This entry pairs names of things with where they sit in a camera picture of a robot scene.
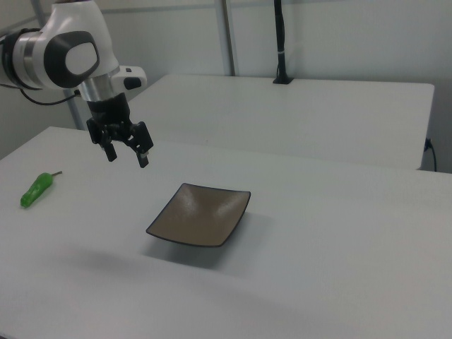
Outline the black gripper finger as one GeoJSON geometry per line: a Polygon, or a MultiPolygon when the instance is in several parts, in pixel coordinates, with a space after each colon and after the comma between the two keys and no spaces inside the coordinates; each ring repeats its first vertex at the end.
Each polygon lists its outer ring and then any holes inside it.
{"type": "Polygon", "coordinates": [[[104,150],[110,162],[114,161],[117,158],[117,154],[105,127],[99,125],[94,119],[87,120],[87,127],[93,144],[98,144],[104,150]]]}
{"type": "Polygon", "coordinates": [[[144,168],[149,164],[148,153],[154,146],[153,140],[143,121],[130,125],[129,132],[126,144],[135,152],[140,168],[144,168]]]}

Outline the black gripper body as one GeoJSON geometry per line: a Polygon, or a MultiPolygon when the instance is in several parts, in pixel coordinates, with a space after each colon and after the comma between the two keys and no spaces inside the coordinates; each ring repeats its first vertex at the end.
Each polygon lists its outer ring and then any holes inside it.
{"type": "Polygon", "coordinates": [[[125,94],[97,102],[87,102],[92,117],[87,127],[92,141],[101,141],[102,133],[115,141],[131,137],[130,109],[125,94]]]}

